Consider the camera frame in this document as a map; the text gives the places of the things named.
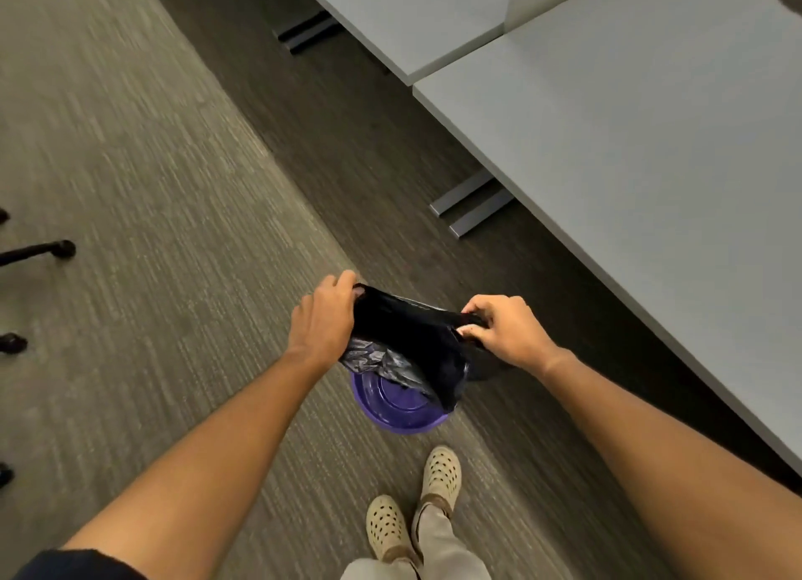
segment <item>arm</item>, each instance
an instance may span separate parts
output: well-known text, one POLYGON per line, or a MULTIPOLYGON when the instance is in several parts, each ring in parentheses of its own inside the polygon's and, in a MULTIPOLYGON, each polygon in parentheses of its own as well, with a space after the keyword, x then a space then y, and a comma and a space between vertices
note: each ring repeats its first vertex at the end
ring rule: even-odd
POLYGON ((520 297, 480 295, 477 311, 490 328, 460 332, 562 403, 688 577, 802 577, 802 499, 559 348, 520 297))
POLYGON ((284 355, 89 521, 66 550, 95 549, 149 580, 209 578, 230 546, 287 426, 345 350, 354 325, 346 271, 295 308, 284 355))

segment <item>person's left arm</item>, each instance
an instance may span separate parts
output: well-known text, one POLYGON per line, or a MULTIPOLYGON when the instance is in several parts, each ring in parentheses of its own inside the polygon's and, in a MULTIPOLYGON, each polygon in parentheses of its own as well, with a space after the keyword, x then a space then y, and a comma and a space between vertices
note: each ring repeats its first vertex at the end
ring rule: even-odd
POLYGON ((148 580, 206 580, 246 518, 306 395, 345 351, 354 272, 295 308, 284 355, 173 445, 63 550, 93 549, 148 580))

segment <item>beige pants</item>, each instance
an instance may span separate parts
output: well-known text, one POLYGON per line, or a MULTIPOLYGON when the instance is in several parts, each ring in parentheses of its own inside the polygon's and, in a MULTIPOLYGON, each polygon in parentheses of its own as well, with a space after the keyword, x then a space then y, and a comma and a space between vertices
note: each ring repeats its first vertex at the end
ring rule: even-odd
MULTIPOLYGON (((481 559, 454 537, 451 522, 442 510, 427 505, 418 523, 418 544, 424 555, 419 569, 421 580, 490 580, 481 559)), ((415 568, 407 559, 381 563, 357 559, 346 567, 341 580, 417 580, 415 568)))

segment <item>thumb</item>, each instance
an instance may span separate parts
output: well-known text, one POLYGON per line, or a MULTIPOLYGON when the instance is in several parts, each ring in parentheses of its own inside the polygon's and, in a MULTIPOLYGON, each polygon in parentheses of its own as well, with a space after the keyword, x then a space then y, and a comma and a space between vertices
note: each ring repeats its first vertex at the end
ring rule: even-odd
POLYGON ((456 332, 466 339, 477 339, 482 342, 485 347, 487 347, 487 344, 492 338, 490 329, 485 329, 479 325, 465 325, 464 327, 459 327, 456 332))

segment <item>chair leg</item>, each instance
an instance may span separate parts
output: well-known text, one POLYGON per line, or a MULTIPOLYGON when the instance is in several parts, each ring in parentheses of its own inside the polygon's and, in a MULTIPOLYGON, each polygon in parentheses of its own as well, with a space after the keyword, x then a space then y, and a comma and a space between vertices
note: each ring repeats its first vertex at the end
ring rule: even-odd
POLYGON ((14 480, 14 470, 7 463, 0 462, 0 488, 14 480))
POLYGON ((26 246, 24 249, 0 253, 0 267, 36 257, 36 255, 44 255, 45 253, 50 253, 59 259, 69 259, 75 257, 75 252, 75 243, 69 240, 58 240, 55 242, 47 242, 43 245, 26 246))
POLYGON ((5 333, 0 335, 0 352, 4 354, 19 354, 25 352, 28 347, 28 340, 16 333, 5 333))

